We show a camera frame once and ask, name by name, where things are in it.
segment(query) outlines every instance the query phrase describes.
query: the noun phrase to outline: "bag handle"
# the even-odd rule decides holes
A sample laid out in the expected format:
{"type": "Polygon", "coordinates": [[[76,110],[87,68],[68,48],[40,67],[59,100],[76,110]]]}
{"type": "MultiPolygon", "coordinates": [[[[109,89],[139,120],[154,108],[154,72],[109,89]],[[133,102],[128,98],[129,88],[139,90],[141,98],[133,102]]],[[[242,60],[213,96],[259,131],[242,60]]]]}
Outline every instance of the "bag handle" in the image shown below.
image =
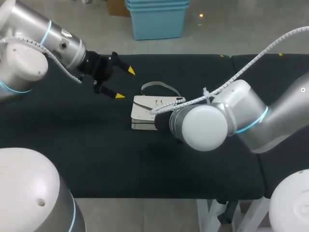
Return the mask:
{"type": "Polygon", "coordinates": [[[167,88],[167,89],[172,90],[172,91],[175,92],[179,97],[181,97],[181,95],[180,95],[180,93],[177,91],[177,89],[175,89],[175,88],[173,88],[172,86],[169,86],[169,85],[167,85],[167,84],[165,84],[165,83],[163,83],[163,82],[161,82],[161,81],[152,81],[152,82],[148,82],[148,83],[142,85],[142,87],[140,88],[140,93],[141,93],[142,95],[145,95],[145,94],[143,93],[143,90],[146,89],[146,88],[148,88],[148,87],[150,87],[150,86],[162,86],[162,87],[164,87],[164,88],[167,88]]]}

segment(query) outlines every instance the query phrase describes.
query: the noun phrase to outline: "robotic arm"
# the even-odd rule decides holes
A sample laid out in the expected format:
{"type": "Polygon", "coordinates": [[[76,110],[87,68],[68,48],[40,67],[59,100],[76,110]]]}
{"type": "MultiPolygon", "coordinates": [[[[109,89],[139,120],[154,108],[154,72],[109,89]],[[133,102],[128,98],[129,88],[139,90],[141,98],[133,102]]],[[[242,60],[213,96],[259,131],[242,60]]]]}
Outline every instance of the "robotic arm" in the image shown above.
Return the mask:
{"type": "Polygon", "coordinates": [[[170,129],[192,148],[209,151],[237,134],[254,153],[263,153],[309,124],[309,73],[272,105],[237,80],[210,104],[190,105],[171,114],[170,129]]]}
{"type": "Polygon", "coordinates": [[[10,102],[30,92],[48,70],[48,56],[76,82],[76,78],[66,69],[79,70],[94,79],[94,92],[112,98],[124,96],[103,85],[118,66],[123,71],[134,74],[131,66],[122,62],[117,53],[110,57],[87,51],[85,43],[59,25],[35,12],[26,5],[7,0],[0,7],[0,42],[4,45],[0,63],[0,102],[10,102]]]}

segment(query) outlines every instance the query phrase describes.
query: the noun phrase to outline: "floor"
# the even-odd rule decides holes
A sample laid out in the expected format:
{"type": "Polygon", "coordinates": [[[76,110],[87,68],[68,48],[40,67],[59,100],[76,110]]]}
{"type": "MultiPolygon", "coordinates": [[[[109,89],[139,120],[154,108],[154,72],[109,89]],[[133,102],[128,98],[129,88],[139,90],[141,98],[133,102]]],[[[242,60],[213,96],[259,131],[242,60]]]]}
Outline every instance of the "floor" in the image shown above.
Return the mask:
{"type": "MultiPolygon", "coordinates": [[[[93,0],[22,0],[102,54],[252,54],[282,34],[309,24],[308,0],[190,0],[183,37],[133,40],[130,18],[109,16],[93,0]]],[[[276,53],[309,53],[309,34],[276,53]]],[[[89,232],[198,232],[194,200],[77,199],[89,232]]]]}

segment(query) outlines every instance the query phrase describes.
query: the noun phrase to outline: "black tabletop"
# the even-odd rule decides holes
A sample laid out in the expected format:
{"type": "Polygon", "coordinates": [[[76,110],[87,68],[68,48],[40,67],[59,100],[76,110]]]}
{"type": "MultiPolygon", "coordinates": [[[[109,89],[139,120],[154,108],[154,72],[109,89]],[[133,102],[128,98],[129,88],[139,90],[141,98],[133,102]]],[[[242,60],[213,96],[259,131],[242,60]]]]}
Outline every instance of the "black tabletop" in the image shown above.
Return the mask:
{"type": "MultiPolygon", "coordinates": [[[[255,55],[234,56],[239,71],[255,55]]],[[[309,71],[309,55],[267,54],[246,71],[246,80],[266,104],[272,104],[299,77],[309,71]]],[[[278,184],[289,175],[309,169],[309,128],[295,133],[274,149],[259,154],[265,179],[265,197],[270,198],[278,184]]]]}
{"type": "Polygon", "coordinates": [[[46,155],[75,197],[258,199],[264,183],[256,155],[237,137],[202,153],[170,134],[131,129],[134,95],[163,81],[187,99],[201,96],[234,74],[220,55],[122,56],[136,77],[116,70],[107,86],[127,96],[112,100],[79,86],[53,63],[47,77],[0,114],[0,147],[46,155]]]}

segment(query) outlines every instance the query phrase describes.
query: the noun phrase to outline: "cable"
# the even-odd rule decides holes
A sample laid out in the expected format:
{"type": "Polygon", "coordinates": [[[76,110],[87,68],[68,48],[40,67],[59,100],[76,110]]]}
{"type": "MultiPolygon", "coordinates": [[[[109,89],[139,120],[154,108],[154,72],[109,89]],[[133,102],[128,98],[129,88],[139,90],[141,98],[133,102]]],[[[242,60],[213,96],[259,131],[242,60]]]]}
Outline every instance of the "cable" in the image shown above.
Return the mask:
{"type": "Polygon", "coordinates": [[[66,70],[66,68],[60,63],[60,61],[46,48],[44,47],[43,45],[41,45],[40,43],[38,42],[35,42],[34,40],[31,40],[31,39],[26,39],[26,38],[21,38],[21,37],[6,37],[6,38],[3,38],[0,40],[0,44],[5,44],[5,43],[8,43],[9,41],[22,41],[22,42],[25,42],[27,44],[30,44],[32,46],[35,46],[39,49],[41,49],[41,52],[42,53],[46,53],[48,55],[48,57],[50,59],[52,59],[56,65],[59,66],[59,68],[71,79],[73,79],[75,82],[81,84],[81,80],[79,80],[76,76],[72,75],[71,73],[69,73],[68,70],[66,70]]]}
{"type": "MultiPolygon", "coordinates": [[[[302,27],[302,28],[297,28],[294,29],[284,35],[282,35],[281,37],[279,37],[278,39],[276,39],[274,42],[272,42],[267,48],[265,48],[260,54],[258,54],[253,60],[251,60],[246,66],[244,66],[238,73],[236,73],[232,78],[230,78],[227,82],[225,82],[221,87],[217,88],[216,90],[214,90],[213,92],[211,92],[211,94],[218,94],[220,93],[222,90],[224,90],[226,87],[228,87],[232,82],[234,82],[237,78],[240,77],[240,75],[242,75],[248,68],[250,68],[254,63],[256,63],[263,55],[265,55],[268,51],[270,51],[274,46],[276,46],[277,44],[279,44],[280,42],[282,42],[283,40],[287,39],[288,37],[298,34],[300,32],[306,32],[309,31],[309,26],[307,27],[302,27]]],[[[150,114],[152,115],[158,115],[158,114],[162,114],[168,111],[173,111],[173,110],[177,110],[192,104],[196,104],[198,102],[201,102],[203,100],[206,100],[208,98],[207,95],[204,95],[200,98],[196,98],[194,100],[191,101],[187,101],[185,103],[182,103],[180,101],[173,101],[173,102],[169,102],[166,103],[164,105],[161,105],[153,110],[150,111],[150,114]],[[167,106],[170,105],[174,105],[177,104],[171,108],[166,108],[167,106]]]]}

